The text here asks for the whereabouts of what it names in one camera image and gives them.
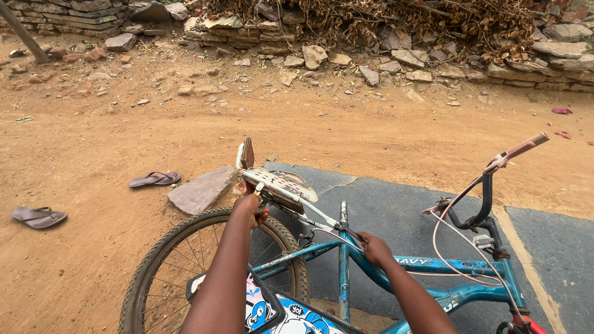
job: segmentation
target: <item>flip-flop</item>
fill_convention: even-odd
[[[66,214],[52,211],[50,207],[34,209],[30,206],[21,206],[10,214],[14,219],[23,222],[32,228],[45,228],[66,219]]]
[[[156,185],[169,185],[178,182],[182,176],[177,172],[168,172],[168,173],[161,173],[161,172],[152,172],[145,177],[142,178],[135,178],[134,180],[128,183],[130,188],[138,188],[149,184],[156,184]]]

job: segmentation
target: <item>dirt ground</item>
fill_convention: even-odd
[[[38,41],[70,47],[80,38]],[[18,47],[23,45],[10,36],[0,45],[0,62]],[[167,170],[186,181],[234,164],[246,136],[260,165],[276,155],[277,162],[454,192],[479,175],[493,155],[544,131],[549,142],[495,174],[496,203],[593,218],[594,147],[586,144],[594,141],[590,94],[465,81],[458,92],[399,83],[354,89],[350,82],[360,78],[333,77],[331,68],[316,79],[322,88],[308,78],[285,87],[279,68],[267,61],[262,69],[257,58],[250,68],[234,67],[211,53],[201,59],[204,53],[180,51],[170,40],[129,54],[129,70],[113,55],[94,65],[58,67],[36,66],[32,56],[12,58],[0,71],[2,333],[116,333],[135,268],[186,218],[168,205],[169,187],[131,190],[128,181]],[[28,66],[28,73],[9,79],[14,64]],[[188,79],[212,67],[221,75]],[[33,73],[53,77],[28,84]],[[86,75],[92,73],[117,76],[88,83]],[[242,74],[247,83],[231,82]],[[206,86],[209,80],[229,88],[214,94],[215,102],[210,96],[176,94],[181,86]],[[346,89],[354,95],[346,95]],[[410,100],[409,90],[424,101]],[[487,103],[478,99],[482,91],[489,93]],[[107,94],[97,96],[100,92]],[[448,97],[461,106],[447,105]],[[143,98],[150,102],[136,105]],[[228,102],[224,108],[221,100]],[[557,115],[552,108],[574,113]],[[25,115],[33,120],[15,122]],[[569,132],[572,140],[555,131]],[[10,218],[23,205],[50,206],[67,212],[68,219],[34,230]]]

